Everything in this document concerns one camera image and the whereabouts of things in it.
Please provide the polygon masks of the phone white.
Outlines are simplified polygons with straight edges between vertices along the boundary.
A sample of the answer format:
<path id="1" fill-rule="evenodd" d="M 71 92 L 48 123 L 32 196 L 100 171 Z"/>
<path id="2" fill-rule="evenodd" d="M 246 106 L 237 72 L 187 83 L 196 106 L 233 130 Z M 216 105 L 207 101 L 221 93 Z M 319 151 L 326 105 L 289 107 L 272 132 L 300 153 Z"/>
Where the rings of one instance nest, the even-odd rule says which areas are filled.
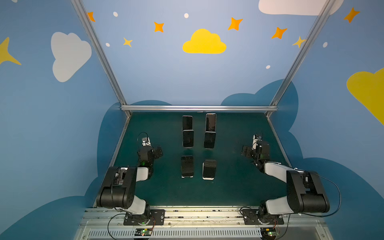
<path id="1" fill-rule="evenodd" d="M 216 160 L 205 160 L 203 162 L 203 180 L 214 180 L 217 169 Z"/>

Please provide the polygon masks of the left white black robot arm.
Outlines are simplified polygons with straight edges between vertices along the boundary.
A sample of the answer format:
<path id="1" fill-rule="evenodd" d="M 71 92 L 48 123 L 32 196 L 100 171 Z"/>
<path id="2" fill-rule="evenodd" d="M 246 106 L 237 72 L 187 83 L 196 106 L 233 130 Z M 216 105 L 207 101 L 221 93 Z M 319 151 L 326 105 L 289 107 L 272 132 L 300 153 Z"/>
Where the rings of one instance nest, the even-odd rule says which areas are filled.
<path id="1" fill-rule="evenodd" d="M 137 167 L 110 167 L 97 195 L 97 207 L 122 210 L 133 217 L 150 217 L 150 207 L 135 195 L 137 182 L 149 180 L 154 172 L 154 161 L 163 156 L 159 146 L 143 146 L 138 151 Z"/>

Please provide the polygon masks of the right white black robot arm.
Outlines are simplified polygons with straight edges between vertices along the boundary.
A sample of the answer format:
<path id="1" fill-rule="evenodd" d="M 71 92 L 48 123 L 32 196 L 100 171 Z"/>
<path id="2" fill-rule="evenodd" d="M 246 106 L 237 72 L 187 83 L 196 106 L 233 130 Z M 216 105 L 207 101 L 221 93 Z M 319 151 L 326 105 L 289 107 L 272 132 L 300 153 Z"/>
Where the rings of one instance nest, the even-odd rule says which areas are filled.
<path id="1" fill-rule="evenodd" d="M 252 159 L 261 173 L 286 184 L 286 196 L 261 203 L 258 212 L 260 218 L 298 213 L 327 213 L 330 210 L 321 177 L 316 172 L 294 169 L 271 161 L 269 143 L 254 140 L 251 146 L 242 147 L 242 156 Z"/>

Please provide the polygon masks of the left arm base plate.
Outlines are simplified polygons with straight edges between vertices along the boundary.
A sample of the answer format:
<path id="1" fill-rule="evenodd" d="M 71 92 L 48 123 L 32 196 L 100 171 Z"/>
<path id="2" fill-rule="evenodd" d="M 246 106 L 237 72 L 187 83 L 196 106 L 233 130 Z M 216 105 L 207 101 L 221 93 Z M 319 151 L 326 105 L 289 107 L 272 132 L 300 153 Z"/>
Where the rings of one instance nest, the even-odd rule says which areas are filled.
<path id="1" fill-rule="evenodd" d="M 126 213 L 123 222 L 124 226 L 162 226 L 165 220 L 165 210 L 154 209 L 145 210 L 142 215 L 133 215 Z"/>

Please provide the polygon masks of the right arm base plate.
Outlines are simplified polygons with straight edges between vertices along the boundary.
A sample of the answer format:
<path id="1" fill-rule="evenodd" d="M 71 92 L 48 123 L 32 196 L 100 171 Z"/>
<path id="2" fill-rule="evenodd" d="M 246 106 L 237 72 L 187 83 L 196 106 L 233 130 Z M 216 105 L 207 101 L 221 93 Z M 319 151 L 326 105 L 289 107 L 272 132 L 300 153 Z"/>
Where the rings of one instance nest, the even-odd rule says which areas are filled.
<path id="1" fill-rule="evenodd" d="M 244 219 L 245 225 L 283 225 L 284 220 L 280 215 L 269 215 L 259 213 L 257 209 L 241 208 L 240 214 Z"/>

